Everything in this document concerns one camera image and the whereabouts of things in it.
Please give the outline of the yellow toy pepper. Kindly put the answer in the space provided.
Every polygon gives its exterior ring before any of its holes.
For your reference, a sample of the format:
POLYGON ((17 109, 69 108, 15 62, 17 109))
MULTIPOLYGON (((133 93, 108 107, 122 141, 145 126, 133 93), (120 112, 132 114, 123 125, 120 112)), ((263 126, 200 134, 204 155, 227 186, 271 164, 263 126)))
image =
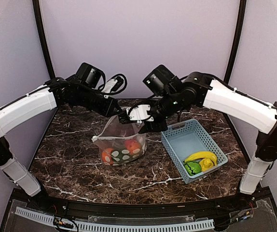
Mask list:
POLYGON ((207 171, 209 169, 211 169, 212 167, 214 167, 214 163, 211 159, 209 158, 204 158, 199 162, 199 165, 201 167, 201 171, 207 171))

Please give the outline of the clear dotted zip top bag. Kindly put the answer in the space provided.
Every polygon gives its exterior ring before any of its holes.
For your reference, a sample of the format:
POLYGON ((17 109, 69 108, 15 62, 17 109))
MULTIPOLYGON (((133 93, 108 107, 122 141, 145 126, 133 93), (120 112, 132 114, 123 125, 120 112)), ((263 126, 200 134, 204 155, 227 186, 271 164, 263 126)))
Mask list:
MULTIPOLYGON (((132 155, 133 160, 144 155, 146 151, 146 135, 139 134, 139 130, 142 128, 142 123, 130 123, 122 124, 118 120, 118 116, 112 116, 106 123, 104 129, 99 135, 92 137, 92 142, 99 148, 99 157, 101 158, 101 153, 106 148, 113 148, 114 150, 126 149, 125 141, 130 139, 137 140, 140 145, 140 151, 132 155)), ((103 163, 102 164, 113 166, 113 164, 103 163)))

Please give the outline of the green toy avocado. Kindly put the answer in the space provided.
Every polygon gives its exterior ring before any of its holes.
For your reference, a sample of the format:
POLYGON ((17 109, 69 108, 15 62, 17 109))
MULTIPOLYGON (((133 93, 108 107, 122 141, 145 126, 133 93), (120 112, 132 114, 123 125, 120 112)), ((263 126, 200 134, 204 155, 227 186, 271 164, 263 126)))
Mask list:
POLYGON ((113 166, 127 164, 131 162, 134 158, 127 149, 123 150, 113 150, 111 152, 111 158, 113 161, 113 166))

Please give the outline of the orange toy orange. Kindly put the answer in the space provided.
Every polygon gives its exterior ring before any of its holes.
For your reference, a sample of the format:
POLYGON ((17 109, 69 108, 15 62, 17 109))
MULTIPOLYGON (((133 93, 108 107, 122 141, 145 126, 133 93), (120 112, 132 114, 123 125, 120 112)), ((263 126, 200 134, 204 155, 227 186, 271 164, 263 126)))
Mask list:
POLYGON ((111 153, 114 149, 113 148, 106 148, 101 153, 101 159, 103 163, 113 164, 113 160, 111 157, 111 153))

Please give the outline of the yellow toy banana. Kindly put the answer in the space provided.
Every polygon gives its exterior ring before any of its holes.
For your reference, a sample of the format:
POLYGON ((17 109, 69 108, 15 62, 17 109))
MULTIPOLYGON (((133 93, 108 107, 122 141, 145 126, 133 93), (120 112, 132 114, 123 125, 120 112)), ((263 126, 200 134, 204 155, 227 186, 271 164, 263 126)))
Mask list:
POLYGON ((210 151, 199 151, 196 153, 191 154, 189 157, 187 157, 184 162, 189 162, 193 160, 198 160, 198 159, 210 159, 214 165, 217 165, 217 156, 210 152, 210 151))

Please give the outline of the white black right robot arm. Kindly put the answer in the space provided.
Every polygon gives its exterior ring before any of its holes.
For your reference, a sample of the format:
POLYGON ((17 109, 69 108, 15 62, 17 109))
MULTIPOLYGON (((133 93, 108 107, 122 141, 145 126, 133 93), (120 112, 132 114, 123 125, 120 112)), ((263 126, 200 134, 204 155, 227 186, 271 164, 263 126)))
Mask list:
POLYGON ((142 111, 144 133, 167 130, 166 118, 193 105, 225 113, 258 129, 254 157, 240 181, 239 192, 230 200, 235 210, 242 209, 277 160, 277 102, 259 100, 208 73, 192 72, 182 81, 164 65, 152 70, 143 83, 159 97, 147 101, 142 111))

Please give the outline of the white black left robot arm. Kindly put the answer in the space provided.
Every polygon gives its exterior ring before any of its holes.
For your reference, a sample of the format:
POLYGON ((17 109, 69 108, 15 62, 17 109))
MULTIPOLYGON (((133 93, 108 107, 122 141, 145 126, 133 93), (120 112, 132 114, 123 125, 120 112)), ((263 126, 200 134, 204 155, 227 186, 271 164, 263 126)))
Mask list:
POLYGON ((89 111, 110 117, 121 109, 115 94, 124 91, 127 79, 123 74, 116 74, 106 79, 104 72, 90 64, 82 63, 78 71, 68 78, 55 77, 35 90, 0 107, 0 170, 17 184, 42 211, 52 207, 52 199, 47 196, 39 180, 25 167, 26 161, 20 162, 16 155, 19 142, 11 148, 10 138, 14 132, 22 132, 18 139, 26 137, 31 141, 32 132, 44 130, 44 123, 39 129, 32 125, 38 122, 37 116, 45 116, 63 105, 81 106, 89 111))

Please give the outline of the orange green toy mango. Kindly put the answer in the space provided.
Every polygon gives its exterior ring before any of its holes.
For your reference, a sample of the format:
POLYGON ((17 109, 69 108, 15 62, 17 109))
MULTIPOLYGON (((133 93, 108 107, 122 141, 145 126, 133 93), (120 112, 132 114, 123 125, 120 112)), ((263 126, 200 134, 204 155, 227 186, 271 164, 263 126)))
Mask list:
POLYGON ((135 139, 126 140, 125 147, 131 155, 137 154, 141 149, 140 143, 135 139))

